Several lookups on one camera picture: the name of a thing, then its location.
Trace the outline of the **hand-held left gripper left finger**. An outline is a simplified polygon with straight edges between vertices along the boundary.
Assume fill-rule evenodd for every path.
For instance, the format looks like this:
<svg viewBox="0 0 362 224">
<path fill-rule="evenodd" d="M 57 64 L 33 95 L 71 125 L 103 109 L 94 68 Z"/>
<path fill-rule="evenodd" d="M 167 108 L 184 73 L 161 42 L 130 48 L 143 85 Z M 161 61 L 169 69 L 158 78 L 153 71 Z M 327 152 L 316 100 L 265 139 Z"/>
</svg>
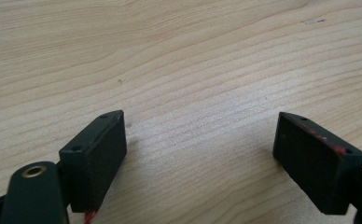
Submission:
<svg viewBox="0 0 362 224">
<path fill-rule="evenodd" d="M 59 152 L 64 203 L 91 224 L 127 154 L 124 112 L 97 117 Z"/>
</svg>

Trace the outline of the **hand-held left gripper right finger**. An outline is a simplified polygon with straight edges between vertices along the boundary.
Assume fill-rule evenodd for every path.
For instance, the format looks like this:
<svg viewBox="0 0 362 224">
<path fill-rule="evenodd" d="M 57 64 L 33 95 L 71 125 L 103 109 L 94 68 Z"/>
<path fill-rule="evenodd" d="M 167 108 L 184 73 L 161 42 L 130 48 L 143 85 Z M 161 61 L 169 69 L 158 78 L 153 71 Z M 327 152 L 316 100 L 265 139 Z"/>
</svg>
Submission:
<svg viewBox="0 0 362 224">
<path fill-rule="evenodd" d="M 326 215 L 344 215 L 352 172 L 362 168 L 362 151 L 317 123 L 281 112 L 273 157 Z"/>
</svg>

